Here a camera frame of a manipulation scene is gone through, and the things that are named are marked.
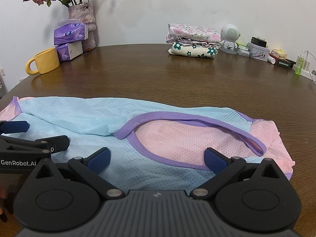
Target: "human hand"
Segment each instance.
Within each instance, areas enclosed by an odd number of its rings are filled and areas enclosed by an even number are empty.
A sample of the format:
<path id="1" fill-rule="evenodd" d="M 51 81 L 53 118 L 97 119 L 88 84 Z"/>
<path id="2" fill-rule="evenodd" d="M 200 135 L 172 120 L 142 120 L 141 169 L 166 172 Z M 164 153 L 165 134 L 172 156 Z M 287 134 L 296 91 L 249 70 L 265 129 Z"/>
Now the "human hand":
<path id="1" fill-rule="evenodd" d="M 0 215 L 3 213 L 3 200 L 7 197 L 7 192 L 3 185 L 0 184 Z"/>

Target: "mug handle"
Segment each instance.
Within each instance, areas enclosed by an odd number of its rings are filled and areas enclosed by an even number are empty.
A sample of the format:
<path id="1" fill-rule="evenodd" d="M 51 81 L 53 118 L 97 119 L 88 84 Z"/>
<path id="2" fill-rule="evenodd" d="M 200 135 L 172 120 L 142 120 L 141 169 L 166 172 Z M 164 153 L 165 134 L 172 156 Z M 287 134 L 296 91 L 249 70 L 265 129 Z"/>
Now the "mug handle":
<path id="1" fill-rule="evenodd" d="M 39 71 L 38 70 L 32 70 L 31 69 L 31 63 L 35 61 L 35 58 L 31 58 L 28 60 L 28 62 L 25 64 L 25 71 L 26 73 L 28 73 L 29 75 L 36 75 Z"/>

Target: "white wall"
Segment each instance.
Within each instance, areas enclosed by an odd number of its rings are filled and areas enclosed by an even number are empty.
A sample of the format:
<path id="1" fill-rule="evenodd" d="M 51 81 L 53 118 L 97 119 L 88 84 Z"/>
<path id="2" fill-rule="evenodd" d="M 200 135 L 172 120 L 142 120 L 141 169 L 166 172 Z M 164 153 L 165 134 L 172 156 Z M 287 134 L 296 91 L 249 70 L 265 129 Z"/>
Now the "white wall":
<path id="1" fill-rule="evenodd" d="M 168 23 L 239 27 L 240 41 L 261 36 L 269 48 L 282 48 L 296 60 L 302 50 L 316 56 L 316 0 L 92 0 L 97 45 L 165 43 Z M 48 8 L 22 0 L 0 0 L 0 67 L 10 90 L 26 77 L 24 65 L 37 52 L 53 45 L 53 30 L 67 19 L 58 1 Z M 316 69 L 316 62 L 310 58 Z"/>

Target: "vase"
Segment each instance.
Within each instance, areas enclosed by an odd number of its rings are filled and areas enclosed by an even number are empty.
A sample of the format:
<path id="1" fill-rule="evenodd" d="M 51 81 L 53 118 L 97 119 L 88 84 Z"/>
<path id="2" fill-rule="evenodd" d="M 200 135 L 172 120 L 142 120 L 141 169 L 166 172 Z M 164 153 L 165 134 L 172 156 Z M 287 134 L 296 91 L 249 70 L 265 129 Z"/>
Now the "vase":
<path id="1" fill-rule="evenodd" d="M 89 52 L 95 48 L 93 31 L 96 29 L 95 18 L 93 15 L 93 4 L 82 3 L 68 8 L 69 19 L 80 20 L 88 26 L 88 38 L 82 41 L 83 53 Z"/>

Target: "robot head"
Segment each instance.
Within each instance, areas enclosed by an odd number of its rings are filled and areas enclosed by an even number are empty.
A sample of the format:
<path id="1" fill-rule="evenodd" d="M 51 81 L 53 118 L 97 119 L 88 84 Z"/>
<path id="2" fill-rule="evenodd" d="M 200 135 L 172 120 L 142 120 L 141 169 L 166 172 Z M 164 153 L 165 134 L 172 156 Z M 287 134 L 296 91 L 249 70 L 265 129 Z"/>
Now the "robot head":
<path id="1" fill-rule="evenodd" d="M 235 42 L 240 37 L 240 32 L 235 25 L 226 24 L 222 28 L 222 35 L 226 40 L 230 42 Z"/>

